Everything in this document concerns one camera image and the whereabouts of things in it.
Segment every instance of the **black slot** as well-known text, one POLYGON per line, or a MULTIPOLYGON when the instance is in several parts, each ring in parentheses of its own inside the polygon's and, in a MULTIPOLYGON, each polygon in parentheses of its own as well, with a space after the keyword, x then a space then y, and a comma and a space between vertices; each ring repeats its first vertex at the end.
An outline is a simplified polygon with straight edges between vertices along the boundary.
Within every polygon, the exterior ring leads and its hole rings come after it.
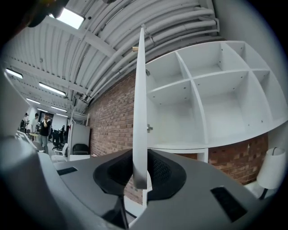
POLYGON ((244 216, 247 211, 241 206, 241 204, 235 200, 231 193, 224 187, 217 187, 211 189, 212 194, 219 202, 231 222, 238 220, 244 216))
POLYGON ((57 170, 59 176, 62 176, 62 175, 68 174, 68 173, 72 173, 72 172, 76 172, 76 171, 78 171, 78 170, 74 167, 57 170))

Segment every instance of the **white shelving unit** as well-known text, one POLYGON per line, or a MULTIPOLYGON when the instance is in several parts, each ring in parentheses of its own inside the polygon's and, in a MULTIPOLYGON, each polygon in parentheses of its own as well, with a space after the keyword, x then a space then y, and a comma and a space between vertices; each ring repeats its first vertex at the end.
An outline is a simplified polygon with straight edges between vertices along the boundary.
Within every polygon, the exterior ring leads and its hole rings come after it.
POLYGON ((228 145, 288 120, 281 86, 245 42, 179 49, 147 63, 146 73, 149 148, 228 145))

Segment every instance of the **ceiling light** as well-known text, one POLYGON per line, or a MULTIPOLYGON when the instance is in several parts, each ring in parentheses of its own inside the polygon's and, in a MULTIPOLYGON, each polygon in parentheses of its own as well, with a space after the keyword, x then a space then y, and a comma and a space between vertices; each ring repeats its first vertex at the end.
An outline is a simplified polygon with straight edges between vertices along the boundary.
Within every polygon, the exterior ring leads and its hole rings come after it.
POLYGON ((61 111, 63 111, 63 112, 67 112, 67 110, 59 109, 59 108, 56 108, 56 107, 54 107, 54 106, 51 106, 51 108, 57 109, 57 110, 61 110, 61 111))
POLYGON ((36 101, 31 100, 31 99, 29 99, 29 98, 27 98, 27 100, 29 100, 29 101, 31 101, 31 102, 34 102, 34 103, 37 103, 37 104, 40 104, 40 102, 36 102, 36 101))
POLYGON ((62 115, 62 114, 59 114, 59 113, 56 113, 57 115, 59 116, 62 116, 62 117, 68 117, 68 116, 65 116, 65 115, 62 115))
POLYGON ((63 23, 66 23, 75 29, 79 29, 82 22, 84 21, 84 17, 82 17, 79 14, 76 14, 66 8, 63 9, 60 17, 56 18, 59 21, 62 21, 63 23))
POLYGON ((43 88, 46 88, 46 89, 48 89, 48 90, 51 90, 51 91, 53 91, 53 92, 55 92, 55 93, 59 93, 59 94, 61 94, 61 95, 63 95, 63 96, 66 96, 66 93, 65 92, 63 92, 63 91, 60 91, 60 90, 57 90, 57 89, 55 89, 55 88, 52 88, 52 87, 50 87, 50 86, 48 86, 48 85, 45 85, 45 84, 43 84, 43 83, 39 83, 39 85, 41 86, 41 87, 43 87, 43 88))
POLYGON ((43 111, 43 112, 45 112, 45 113, 48 113, 48 111, 46 111, 46 110, 39 109, 39 108, 37 108, 37 109, 40 110, 40 111, 43 111))
POLYGON ((15 77, 18 77, 18 78, 23 79, 22 74, 19 74, 19 73, 15 72, 15 71, 13 71, 13 70, 10 70, 10 69, 6 69, 5 71, 6 71, 7 73, 9 73, 9 74, 15 76, 15 77))

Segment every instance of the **lamp shade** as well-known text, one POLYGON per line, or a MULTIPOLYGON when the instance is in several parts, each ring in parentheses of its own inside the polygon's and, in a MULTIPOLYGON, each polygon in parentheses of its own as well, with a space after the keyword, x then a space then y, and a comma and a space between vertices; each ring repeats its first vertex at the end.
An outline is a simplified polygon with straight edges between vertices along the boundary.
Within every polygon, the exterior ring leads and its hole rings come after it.
POLYGON ((257 176, 259 185, 266 189, 280 186, 286 172, 286 152, 280 148, 269 149, 257 176))

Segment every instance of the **white ceiling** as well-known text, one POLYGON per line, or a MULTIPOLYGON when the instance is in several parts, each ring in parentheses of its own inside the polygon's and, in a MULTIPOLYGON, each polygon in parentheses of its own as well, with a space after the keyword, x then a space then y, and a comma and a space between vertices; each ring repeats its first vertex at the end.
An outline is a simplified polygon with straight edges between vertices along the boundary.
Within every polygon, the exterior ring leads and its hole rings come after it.
MULTIPOLYGON (((17 89, 50 112, 57 112, 50 108, 55 106, 71 113, 74 96, 83 99, 94 91, 97 98, 135 69, 137 53, 132 46, 138 44, 142 24, 146 60, 208 40, 215 35, 211 31, 219 30, 211 0, 117 0, 112 4, 70 0, 66 8, 85 17, 78 30, 46 17, 13 38, 4 52, 4 67, 23 74, 23 79, 10 76, 17 89), (191 14, 194 11, 201 11, 204 18, 191 14), (204 23, 202 27, 196 26, 199 22, 204 23), (39 87, 39 82, 64 91, 66 97, 39 87)), ((77 100, 75 110, 83 112, 87 106, 77 100)))

